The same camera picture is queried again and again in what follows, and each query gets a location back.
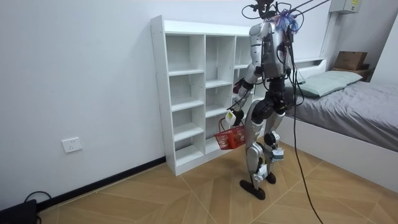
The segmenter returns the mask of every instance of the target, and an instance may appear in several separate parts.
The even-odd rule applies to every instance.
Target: white bookshelf
[[[214,135],[232,105],[233,84],[251,63],[249,30],[162,16],[151,20],[165,155],[176,175],[228,152]],[[263,91],[251,92],[245,113],[254,93]]]

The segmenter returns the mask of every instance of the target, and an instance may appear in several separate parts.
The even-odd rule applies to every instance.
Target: gray pillow
[[[330,72],[321,73],[319,75],[321,75],[323,77],[331,78],[333,80],[338,79],[340,82],[343,82],[346,85],[351,85],[353,83],[360,81],[360,79],[362,79],[361,75],[358,75],[357,73],[354,73],[354,72],[330,71]]]
[[[353,72],[330,71],[306,78],[305,83],[300,85],[300,88],[304,96],[320,98],[334,91],[342,90],[360,79],[362,79],[362,76]],[[287,88],[291,89],[292,85],[288,84]]]
[[[346,87],[346,83],[341,78],[322,75],[311,76],[305,80],[304,84],[300,85],[304,96],[309,98],[323,97]]]

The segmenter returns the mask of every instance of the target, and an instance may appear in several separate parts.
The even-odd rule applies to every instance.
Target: wooden floor
[[[260,201],[239,186],[249,180],[244,149],[181,176],[167,165],[135,175],[40,214],[43,224],[294,224],[319,223],[311,210],[294,151],[278,162],[277,183],[263,182]],[[324,223],[398,223],[398,194],[300,151],[313,204]]]

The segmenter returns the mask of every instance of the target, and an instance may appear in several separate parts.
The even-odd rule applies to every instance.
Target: wall outlet
[[[62,141],[63,149],[66,153],[83,149],[80,143],[80,138],[73,138]]]

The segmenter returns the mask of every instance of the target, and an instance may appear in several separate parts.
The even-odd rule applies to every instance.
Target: humanoid robot
[[[237,126],[244,118],[244,112],[241,108],[248,98],[248,93],[254,88],[254,85],[260,84],[258,79],[262,80],[261,84],[264,86],[266,86],[266,82],[269,82],[265,98],[255,101],[250,106],[246,117],[244,128],[246,163],[251,182],[241,180],[239,183],[244,190],[258,199],[264,200],[266,195],[260,188],[260,183],[264,179],[270,184],[276,183],[276,177],[272,173],[274,162],[284,158],[284,150],[278,146],[280,137],[276,133],[276,129],[285,116],[285,112],[295,106],[296,98],[294,94],[285,90],[285,80],[291,78],[291,73],[294,74],[296,72],[292,42],[294,33],[300,29],[297,29],[297,23],[294,20],[297,15],[293,16],[291,13],[297,11],[298,7],[313,0],[294,9],[290,7],[289,10],[285,9],[282,12],[279,12],[278,4],[272,5],[273,0],[256,1],[257,4],[250,5],[250,7],[254,11],[259,11],[260,18],[264,22],[254,25],[250,29],[252,63],[248,66],[245,77],[235,84],[234,93],[236,96],[231,111],[236,117],[233,126]],[[271,6],[275,7],[275,11],[270,10]],[[287,22],[288,24],[282,25],[284,26],[283,28],[278,27],[281,22],[278,19],[285,19],[282,22]],[[257,138],[265,121],[265,145],[262,145],[257,142]]]

